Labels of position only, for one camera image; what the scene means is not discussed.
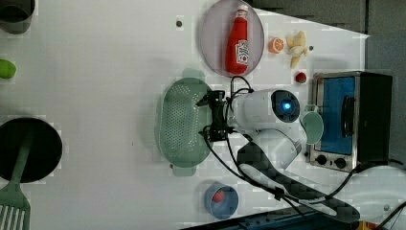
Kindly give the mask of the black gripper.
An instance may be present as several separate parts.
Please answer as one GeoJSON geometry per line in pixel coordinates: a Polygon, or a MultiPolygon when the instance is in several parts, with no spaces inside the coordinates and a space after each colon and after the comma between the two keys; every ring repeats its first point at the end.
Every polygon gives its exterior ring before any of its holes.
{"type": "Polygon", "coordinates": [[[209,129],[203,128],[198,132],[203,138],[209,138],[211,142],[225,141],[228,134],[232,132],[232,129],[228,126],[226,121],[225,108],[226,101],[225,92],[222,90],[209,91],[201,100],[199,100],[196,106],[208,105],[212,113],[212,123],[209,129]]]}

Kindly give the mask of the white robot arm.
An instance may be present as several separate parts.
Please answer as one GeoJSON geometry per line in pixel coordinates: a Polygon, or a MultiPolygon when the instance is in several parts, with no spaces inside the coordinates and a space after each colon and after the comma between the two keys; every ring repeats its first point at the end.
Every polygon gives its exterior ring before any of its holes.
{"type": "Polygon", "coordinates": [[[335,186],[316,184],[289,166],[311,144],[300,104],[286,90],[247,89],[224,97],[207,92],[197,106],[208,106],[212,123],[199,132],[207,144],[228,141],[237,132],[247,143],[233,155],[237,174],[276,199],[294,201],[342,221],[385,226],[405,214],[405,166],[391,160],[354,164],[335,186]]]}

